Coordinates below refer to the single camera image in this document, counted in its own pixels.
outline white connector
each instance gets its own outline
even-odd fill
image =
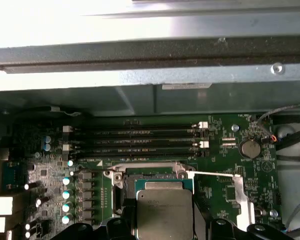
[[[200,148],[201,149],[208,149],[209,148],[209,141],[200,141]]]
[[[62,151],[63,151],[63,152],[69,152],[69,151],[71,151],[71,150],[72,150],[72,147],[71,147],[70,144],[63,144],[63,145],[62,145]]]
[[[208,129],[209,128],[209,124],[207,121],[200,121],[198,125],[199,125],[200,129]]]
[[[0,196],[0,215],[12,215],[13,201],[12,196]]]
[[[72,126],[63,126],[62,127],[62,132],[63,133],[72,133],[73,132]]]

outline orange wire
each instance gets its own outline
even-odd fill
[[[274,142],[278,141],[278,139],[277,139],[277,137],[276,137],[275,135],[272,135],[271,138],[272,138],[272,140],[273,140]]]

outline label sticker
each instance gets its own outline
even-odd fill
[[[162,90],[208,89],[212,83],[163,84]]]

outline motherboard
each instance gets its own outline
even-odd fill
[[[165,181],[182,184],[200,209],[239,226],[243,204],[238,202],[236,177],[252,204],[253,222],[278,227],[282,220],[276,149],[258,127],[257,117],[245,113],[87,117],[62,124],[23,121],[13,127],[13,147],[3,167],[4,176],[18,177],[4,177],[2,188],[30,191],[24,212],[27,238],[48,240],[77,222],[97,228],[120,216],[124,199],[142,202],[147,187],[154,195],[158,192],[150,183]],[[272,120],[264,124],[271,129]],[[185,191],[176,194],[174,199],[188,196]],[[168,196],[162,200],[174,201]],[[144,236],[149,232],[139,231]]]

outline wire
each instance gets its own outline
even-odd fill
[[[300,237],[300,228],[289,231],[286,233],[286,235],[291,238],[298,238],[298,237]]]
[[[284,138],[281,139],[280,142],[275,146],[275,149],[277,151],[281,149],[285,149],[287,147],[290,147],[292,145],[295,145],[300,142],[300,131],[297,131],[293,134],[290,134]]]
[[[288,229],[290,226],[290,223],[292,222],[292,220],[294,219],[294,217],[300,212],[300,203],[298,206],[295,207],[295,209],[293,210],[293,212],[291,213],[291,215],[289,216],[288,220],[285,223],[285,228]]]
[[[297,162],[300,163],[300,156],[283,156],[277,155],[276,159],[279,161],[287,161],[287,162]]]
[[[276,114],[276,113],[279,113],[279,112],[282,112],[282,111],[285,111],[285,110],[289,110],[289,109],[295,109],[295,108],[300,108],[300,104],[294,104],[294,105],[289,105],[289,106],[283,106],[283,107],[279,107],[279,108],[276,108],[274,110],[271,110],[271,111],[268,111],[266,113],[264,113],[261,117],[259,117],[258,121],[257,121],[257,124],[259,126],[259,128],[261,128],[267,135],[269,135],[272,140],[274,142],[277,141],[277,138],[275,135],[273,135],[269,129],[267,129],[263,123],[262,123],[262,120],[265,119],[266,117],[272,115],[272,114]]]

